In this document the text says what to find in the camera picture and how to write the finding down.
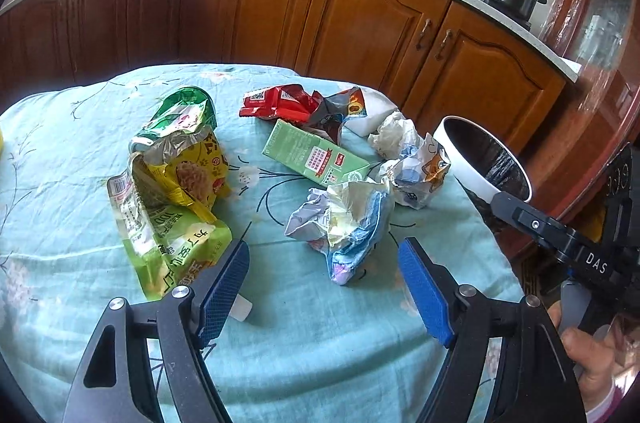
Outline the person right hand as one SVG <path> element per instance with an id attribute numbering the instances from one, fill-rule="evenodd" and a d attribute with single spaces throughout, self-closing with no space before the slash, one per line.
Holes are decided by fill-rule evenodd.
<path id="1" fill-rule="evenodd" d="M 616 316 L 603 339 L 575 327 L 560 332 L 565 353 L 582 367 L 578 379 L 587 422 L 605 422 L 624 397 L 615 376 L 624 369 L 631 352 L 639 365 L 639 325 Z"/>

